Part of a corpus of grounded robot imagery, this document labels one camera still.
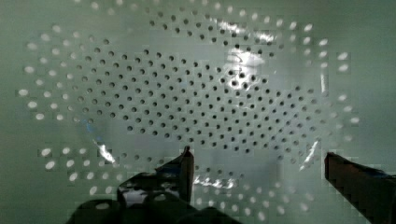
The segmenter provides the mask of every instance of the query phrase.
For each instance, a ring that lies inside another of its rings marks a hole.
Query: black object
[[[216,208],[198,211],[190,205],[193,165],[190,148],[185,147],[156,173],[141,173],[120,184],[117,202],[86,202],[66,224],[238,224]]]
[[[150,194],[170,192],[185,202],[190,202],[194,160],[190,148],[172,161],[156,169],[156,173],[141,173],[120,184],[117,199],[124,207],[139,204]]]
[[[325,159],[326,179],[374,224],[396,224],[396,179],[334,153]]]
[[[105,209],[97,205],[108,204]],[[198,211],[168,192],[150,193],[141,204],[122,208],[120,203],[95,200],[84,203],[66,224],[240,224],[216,208]]]

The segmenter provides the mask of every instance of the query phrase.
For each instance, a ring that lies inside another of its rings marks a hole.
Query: white dot
[[[327,56],[327,51],[326,50],[321,51],[320,54],[319,54],[319,58],[324,58],[326,56]]]
[[[290,193],[295,193],[297,190],[296,190],[296,188],[295,187],[289,187],[289,192]]]
[[[137,4],[135,3],[131,4],[131,10],[133,11],[137,10]]]
[[[69,161],[67,161],[67,163],[66,163],[66,166],[67,167],[71,167],[71,166],[73,166],[74,165],[74,161],[73,160],[69,160]]]
[[[344,107],[344,111],[345,112],[351,112],[352,111],[352,106],[347,105],[346,107]]]
[[[345,137],[345,140],[347,141],[347,142],[350,142],[350,141],[352,141],[352,136],[351,135],[346,135]]]
[[[71,174],[71,175],[69,176],[69,180],[70,180],[70,181],[75,181],[75,180],[77,179],[77,177],[78,177],[78,174],[77,174],[77,173],[73,173],[73,174]]]
[[[36,108],[37,107],[37,103],[34,101],[31,101],[27,104],[27,106],[29,106],[29,108]]]
[[[26,66],[24,68],[24,70],[26,73],[29,73],[29,74],[32,74],[35,71],[35,69],[32,66]]]
[[[279,20],[276,21],[276,26],[277,27],[280,27],[282,25],[283,25],[283,20],[279,19]]]
[[[79,150],[79,154],[85,154],[87,152],[87,148],[81,148],[80,150]]]
[[[65,46],[65,47],[69,47],[69,46],[70,46],[70,41],[64,40],[64,46]]]
[[[93,179],[93,172],[89,172],[87,174],[87,179]]]
[[[52,104],[50,104],[50,108],[51,109],[56,109],[56,108],[58,108],[58,105],[55,104],[55,103],[52,103]]]
[[[257,18],[259,18],[259,15],[257,14],[257,12],[253,13],[253,15],[251,15],[251,19],[253,21],[257,20]]]
[[[309,44],[309,42],[311,42],[311,37],[308,36],[308,37],[304,38],[303,43],[305,45]]]
[[[49,61],[46,58],[40,58],[40,62],[45,64],[48,63]]]
[[[29,43],[29,44],[27,44],[27,48],[31,49],[31,50],[35,50],[35,49],[37,49],[37,45],[34,43]]]
[[[330,114],[330,117],[331,117],[332,119],[337,118],[337,117],[338,117],[337,112],[332,112],[332,113]]]
[[[104,173],[104,174],[102,175],[102,178],[103,178],[103,179],[108,179],[108,173]]]
[[[62,150],[62,153],[63,153],[64,155],[69,154],[69,152],[70,152],[70,147],[65,147],[65,148]]]
[[[345,63],[338,68],[338,71],[345,72],[348,69],[348,65]]]
[[[312,27],[313,27],[313,25],[312,25],[311,23],[309,23],[309,24],[307,24],[307,25],[304,27],[304,31],[306,31],[306,32],[311,31],[311,30],[312,30]]]
[[[294,42],[296,40],[296,35],[291,35],[290,36],[290,42]]]
[[[37,86],[42,86],[42,85],[44,84],[44,81],[41,80],[41,79],[38,79],[38,80],[35,81],[35,84],[36,84]]]
[[[246,11],[244,9],[242,9],[241,11],[239,11],[239,16],[240,17],[244,17],[246,15]]]
[[[75,32],[73,33],[73,37],[74,37],[74,38],[79,38],[79,37],[80,37],[79,32],[75,31]]]
[[[91,3],[91,7],[95,10],[97,10],[99,8],[99,4],[97,4],[97,2],[92,2]]]
[[[305,51],[304,51],[304,55],[309,55],[311,53],[311,49],[306,49]]]
[[[266,16],[266,17],[264,18],[264,23],[269,23],[270,20],[271,20],[271,18],[270,18],[269,16]]]
[[[46,98],[51,97],[51,93],[49,91],[44,91],[44,97]]]
[[[234,212],[238,211],[238,205],[236,204],[233,204],[231,208],[233,209]]]
[[[96,186],[93,186],[93,187],[90,189],[90,195],[95,194],[97,190],[98,190],[98,188],[97,188]]]
[[[306,193],[306,194],[305,194],[305,198],[306,198],[308,201],[311,201],[311,202],[313,202],[313,201],[315,200],[314,195],[312,195],[312,194],[310,194],[310,193]]]
[[[113,16],[114,14],[116,14],[116,11],[113,8],[109,8],[107,10],[107,14],[110,15],[110,16]]]
[[[50,148],[44,148],[42,151],[41,151],[41,156],[43,156],[43,157],[46,157],[46,156],[48,156],[50,154]]]
[[[232,6],[227,7],[227,12],[228,13],[233,13],[233,7]]]
[[[294,30],[296,27],[297,27],[297,22],[296,21],[292,21],[289,28],[291,30]]]
[[[329,40],[328,39],[322,39],[319,41],[320,46],[326,46],[328,44]]]
[[[346,52],[340,53],[338,55],[338,57],[337,57],[337,59],[340,60],[340,61],[345,60],[346,58],[347,58],[347,53]]]
[[[59,25],[54,25],[54,26],[52,26],[52,30],[55,33],[60,33],[62,29],[61,29],[61,27]]]
[[[282,206],[278,206],[276,209],[277,209],[277,212],[280,215],[284,215],[285,214],[285,209]]]
[[[262,205],[264,205],[264,207],[268,208],[270,206],[270,202],[264,201],[264,202],[262,202]]]
[[[91,162],[90,162],[89,160],[85,160],[83,164],[84,164],[84,166],[89,166],[90,163],[91,163]]]
[[[270,190],[268,192],[268,195],[270,196],[270,198],[274,198],[275,197],[275,193],[272,190]]]
[[[353,123],[353,124],[357,124],[357,123],[359,123],[361,120],[359,119],[359,118],[352,118],[351,120],[350,120],[350,122],[351,123]]]
[[[44,115],[43,114],[36,114],[35,118],[41,120],[41,119],[44,118]]]
[[[44,41],[50,41],[50,36],[47,35],[47,34],[42,34],[41,35],[41,39],[44,40]]]
[[[55,77],[56,74],[57,74],[56,71],[54,71],[54,70],[49,70],[49,75],[50,75],[50,76]]]
[[[250,216],[250,208],[245,208],[245,214],[247,215],[247,216]]]
[[[347,99],[347,96],[345,94],[342,94],[338,97],[338,101],[344,102]]]
[[[50,170],[50,169],[52,169],[54,166],[55,166],[55,161],[49,161],[49,162],[46,164],[46,169],[47,169],[47,170]]]
[[[259,212],[259,214],[257,214],[257,217],[259,218],[260,221],[264,221],[265,220],[264,212]]]
[[[335,129],[340,130],[340,129],[343,129],[343,128],[344,128],[343,124],[338,123],[338,124],[335,125]]]
[[[221,4],[220,4],[220,3],[216,3],[216,4],[215,4],[215,9],[216,9],[216,10],[219,10],[220,7],[221,7]]]
[[[28,90],[19,90],[19,91],[18,91],[18,94],[19,94],[20,96],[26,96],[28,93],[29,93]]]
[[[307,212],[308,211],[308,205],[306,205],[305,203],[300,203],[300,208],[303,212]]]
[[[53,55],[59,55],[61,53],[61,51],[59,49],[53,49],[52,50],[52,54]]]
[[[287,195],[283,195],[283,202],[284,203],[289,203],[290,202],[290,199],[289,199],[289,197]]]
[[[106,188],[106,194],[109,194],[109,193],[111,193],[111,190],[113,190],[113,188],[112,188],[112,187],[107,187],[107,188]]]

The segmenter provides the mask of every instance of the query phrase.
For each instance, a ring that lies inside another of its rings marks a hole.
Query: metal surface
[[[65,223],[186,145],[199,209],[366,222],[324,179],[323,155],[394,174],[394,8],[2,1],[0,222]]]

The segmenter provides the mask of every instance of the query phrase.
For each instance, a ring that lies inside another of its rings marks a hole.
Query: perforated metal panel
[[[3,1],[1,223],[65,223],[195,157],[192,205],[365,223],[335,151],[395,169],[392,1]]]

